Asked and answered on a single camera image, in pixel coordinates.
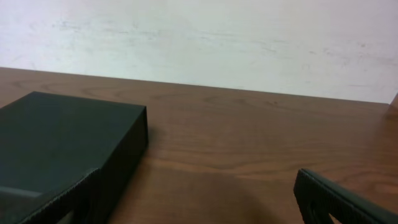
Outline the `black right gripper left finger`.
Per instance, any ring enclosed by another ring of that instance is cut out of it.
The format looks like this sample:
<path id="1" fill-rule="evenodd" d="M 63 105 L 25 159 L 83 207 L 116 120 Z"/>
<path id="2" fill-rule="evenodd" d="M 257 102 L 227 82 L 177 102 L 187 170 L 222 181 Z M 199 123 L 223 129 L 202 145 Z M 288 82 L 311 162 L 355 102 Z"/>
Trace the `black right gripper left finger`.
<path id="1" fill-rule="evenodd" d="M 18 223 L 57 223 L 68 213 L 90 201 L 92 191 L 100 178 L 99 169 L 89 169 L 77 180 L 35 199 L 25 210 L 27 214 Z"/>

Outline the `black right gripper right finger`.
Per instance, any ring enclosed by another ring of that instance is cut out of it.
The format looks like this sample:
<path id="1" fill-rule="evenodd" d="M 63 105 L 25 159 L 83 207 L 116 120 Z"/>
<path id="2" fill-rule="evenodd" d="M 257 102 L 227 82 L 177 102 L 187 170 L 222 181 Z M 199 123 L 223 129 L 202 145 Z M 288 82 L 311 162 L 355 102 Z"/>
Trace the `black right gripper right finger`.
<path id="1" fill-rule="evenodd" d="M 397 223 L 397 214 L 308 169 L 297 172 L 294 195 L 306 224 L 333 223 L 333 220 L 340 223 Z"/>

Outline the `dark green box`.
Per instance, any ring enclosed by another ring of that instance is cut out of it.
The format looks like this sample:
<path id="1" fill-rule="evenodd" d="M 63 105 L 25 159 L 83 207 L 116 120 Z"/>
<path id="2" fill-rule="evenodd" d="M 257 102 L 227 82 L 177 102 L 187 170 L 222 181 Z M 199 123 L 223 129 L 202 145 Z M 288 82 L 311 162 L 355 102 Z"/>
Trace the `dark green box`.
<path id="1" fill-rule="evenodd" d="M 57 223 L 106 223 L 148 145 L 145 106 L 32 92 L 1 109 L 1 222 L 99 169 L 90 201 Z"/>

